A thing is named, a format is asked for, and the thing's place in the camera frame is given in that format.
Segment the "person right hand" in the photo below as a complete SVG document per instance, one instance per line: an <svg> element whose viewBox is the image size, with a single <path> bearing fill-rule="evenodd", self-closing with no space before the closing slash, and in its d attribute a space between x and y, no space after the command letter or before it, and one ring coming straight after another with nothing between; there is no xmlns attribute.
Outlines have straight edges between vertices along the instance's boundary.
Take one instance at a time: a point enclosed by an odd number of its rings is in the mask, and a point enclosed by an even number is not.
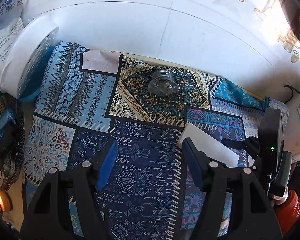
<svg viewBox="0 0 300 240"><path fill-rule="evenodd" d="M275 205L282 205L288 199L288 196L289 196L289 189L286 188L285 193L282 197L276 195L272 195L271 197Z"/></svg>

